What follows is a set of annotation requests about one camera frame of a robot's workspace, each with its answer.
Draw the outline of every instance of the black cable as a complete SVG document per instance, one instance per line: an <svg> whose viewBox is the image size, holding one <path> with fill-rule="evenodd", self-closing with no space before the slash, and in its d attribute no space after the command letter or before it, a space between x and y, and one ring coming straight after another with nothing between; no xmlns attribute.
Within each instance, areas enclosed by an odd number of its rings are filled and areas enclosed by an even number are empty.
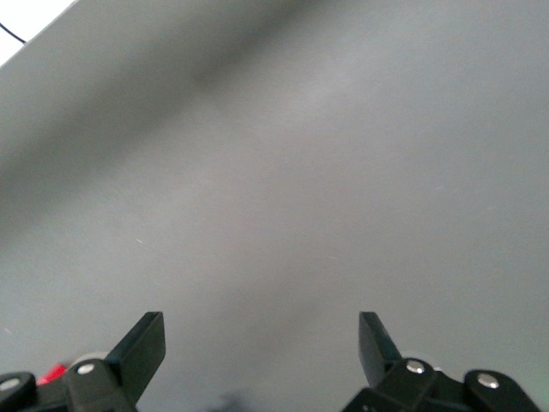
<svg viewBox="0 0 549 412"><path fill-rule="evenodd" d="M4 31L9 34L14 39L18 39L23 45L27 43L25 40L23 40L21 37L19 37L17 34L9 30L7 27L5 27L2 23L0 23L0 27L4 29Z"/></svg>

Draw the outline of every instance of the gray table surface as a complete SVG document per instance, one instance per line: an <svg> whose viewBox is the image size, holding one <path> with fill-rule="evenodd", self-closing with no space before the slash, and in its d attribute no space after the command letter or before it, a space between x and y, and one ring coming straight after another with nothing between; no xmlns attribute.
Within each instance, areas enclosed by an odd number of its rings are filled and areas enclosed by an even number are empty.
<svg viewBox="0 0 549 412"><path fill-rule="evenodd" d="M0 69L0 367L164 311L141 411L337 411L359 311L549 409L549 3L81 0Z"/></svg>

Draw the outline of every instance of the metal screw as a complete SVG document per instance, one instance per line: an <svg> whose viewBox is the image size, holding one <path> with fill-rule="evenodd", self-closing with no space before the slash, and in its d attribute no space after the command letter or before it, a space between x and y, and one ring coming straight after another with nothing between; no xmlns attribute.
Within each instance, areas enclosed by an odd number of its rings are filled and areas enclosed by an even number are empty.
<svg viewBox="0 0 549 412"><path fill-rule="evenodd" d="M8 379L0 384L0 391L9 391L20 383L21 381L18 378Z"/></svg>
<svg viewBox="0 0 549 412"><path fill-rule="evenodd" d="M488 373L479 373L477 380L486 388L497 389L499 387L498 380Z"/></svg>
<svg viewBox="0 0 549 412"><path fill-rule="evenodd" d="M95 368L95 365L92 363L87 363L86 365L82 365L81 367L78 367L76 370L79 375L85 375L87 373L90 373Z"/></svg>
<svg viewBox="0 0 549 412"><path fill-rule="evenodd" d="M423 363L418 362L416 360L409 360L406 364L406 369L412 373L421 374L425 372L425 367L423 366Z"/></svg>

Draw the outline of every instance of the gray tabletop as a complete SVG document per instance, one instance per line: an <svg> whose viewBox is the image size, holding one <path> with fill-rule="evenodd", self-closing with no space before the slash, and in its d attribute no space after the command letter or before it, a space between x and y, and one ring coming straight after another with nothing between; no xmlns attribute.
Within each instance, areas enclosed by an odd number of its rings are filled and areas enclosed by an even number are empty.
<svg viewBox="0 0 549 412"><path fill-rule="evenodd" d="M549 409L548 20L81 0L0 69L2 372L161 310L140 410L337 411L368 310Z"/></svg>

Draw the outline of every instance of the red part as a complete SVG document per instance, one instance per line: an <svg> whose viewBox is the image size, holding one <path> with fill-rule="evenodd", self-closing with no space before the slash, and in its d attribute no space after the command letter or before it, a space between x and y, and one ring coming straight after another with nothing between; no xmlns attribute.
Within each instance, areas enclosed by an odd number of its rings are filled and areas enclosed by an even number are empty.
<svg viewBox="0 0 549 412"><path fill-rule="evenodd" d="M52 369L50 369L45 375L38 379L36 382L36 385L45 385L52 382L52 380L55 380L57 378L60 378L63 376L63 374L67 372L67 368L61 365L60 363L57 363Z"/></svg>

